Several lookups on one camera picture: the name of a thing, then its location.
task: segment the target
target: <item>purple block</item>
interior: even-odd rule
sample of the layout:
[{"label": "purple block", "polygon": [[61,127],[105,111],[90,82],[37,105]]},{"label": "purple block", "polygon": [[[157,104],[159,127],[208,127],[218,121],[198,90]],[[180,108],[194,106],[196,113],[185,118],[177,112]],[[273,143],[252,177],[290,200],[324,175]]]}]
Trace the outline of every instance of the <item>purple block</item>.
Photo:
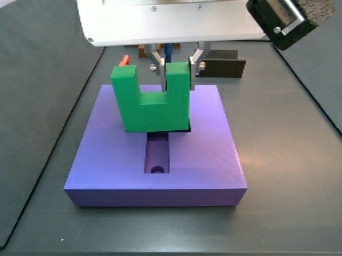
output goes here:
[{"label": "purple block", "polygon": [[197,86],[190,102],[192,132],[169,134],[170,172],[146,173],[147,135],[125,132],[113,86],[102,86],[65,186],[75,205],[240,203],[248,184],[217,86]]}]

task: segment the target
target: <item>green block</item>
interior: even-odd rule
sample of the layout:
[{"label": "green block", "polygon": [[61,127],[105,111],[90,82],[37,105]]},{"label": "green block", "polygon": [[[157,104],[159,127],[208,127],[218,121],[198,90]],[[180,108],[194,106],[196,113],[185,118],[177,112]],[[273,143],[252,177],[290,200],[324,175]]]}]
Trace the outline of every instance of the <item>green block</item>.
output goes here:
[{"label": "green block", "polygon": [[188,62],[167,63],[166,92],[141,92],[135,65],[114,67],[111,81],[127,132],[189,129],[190,69]]}]

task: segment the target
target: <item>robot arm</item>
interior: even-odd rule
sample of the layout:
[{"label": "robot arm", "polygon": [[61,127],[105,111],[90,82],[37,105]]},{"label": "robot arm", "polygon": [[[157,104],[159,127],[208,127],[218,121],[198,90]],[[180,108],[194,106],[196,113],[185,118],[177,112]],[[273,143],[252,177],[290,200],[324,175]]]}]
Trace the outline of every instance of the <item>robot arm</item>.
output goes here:
[{"label": "robot arm", "polygon": [[334,13],[332,0],[78,0],[78,7],[94,46],[147,45],[163,89],[158,43],[201,42],[189,60],[194,77],[210,51],[209,42],[260,39],[266,33],[285,50]]}]

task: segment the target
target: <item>gray table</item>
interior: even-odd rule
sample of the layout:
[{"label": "gray table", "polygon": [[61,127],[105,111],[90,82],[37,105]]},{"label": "gray table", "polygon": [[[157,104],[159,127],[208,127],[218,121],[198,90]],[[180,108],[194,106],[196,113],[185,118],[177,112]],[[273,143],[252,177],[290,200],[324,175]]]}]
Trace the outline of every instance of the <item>gray table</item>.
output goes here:
[{"label": "gray table", "polygon": [[[184,61],[196,44],[184,44]],[[107,48],[69,120],[5,255],[342,252],[342,143],[266,42],[217,43],[248,59],[242,79],[217,84],[249,191],[238,207],[78,209],[63,186],[102,84],[125,52],[143,83],[158,83],[133,48]]]}]

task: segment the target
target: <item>hole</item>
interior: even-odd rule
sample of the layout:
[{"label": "hole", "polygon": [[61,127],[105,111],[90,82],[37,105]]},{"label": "hole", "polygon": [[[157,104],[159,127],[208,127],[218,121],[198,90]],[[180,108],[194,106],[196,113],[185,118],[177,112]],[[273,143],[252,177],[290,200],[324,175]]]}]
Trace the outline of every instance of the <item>hole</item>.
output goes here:
[{"label": "hole", "polygon": [[159,165],[154,166],[151,169],[151,173],[165,173],[165,168]]}]

